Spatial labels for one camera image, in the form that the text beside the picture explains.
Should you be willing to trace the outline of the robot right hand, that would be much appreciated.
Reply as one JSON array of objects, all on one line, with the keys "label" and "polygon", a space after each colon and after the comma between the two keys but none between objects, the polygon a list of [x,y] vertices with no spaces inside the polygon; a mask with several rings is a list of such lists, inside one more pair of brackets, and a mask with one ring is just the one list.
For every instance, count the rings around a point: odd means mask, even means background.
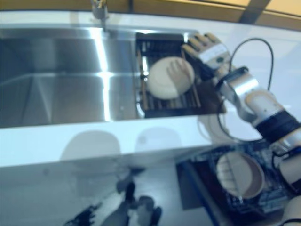
[{"label": "robot right hand", "polygon": [[182,45],[182,50],[213,71],[230,62],[229,50],[211,33],[191,35],[188,43]]}]

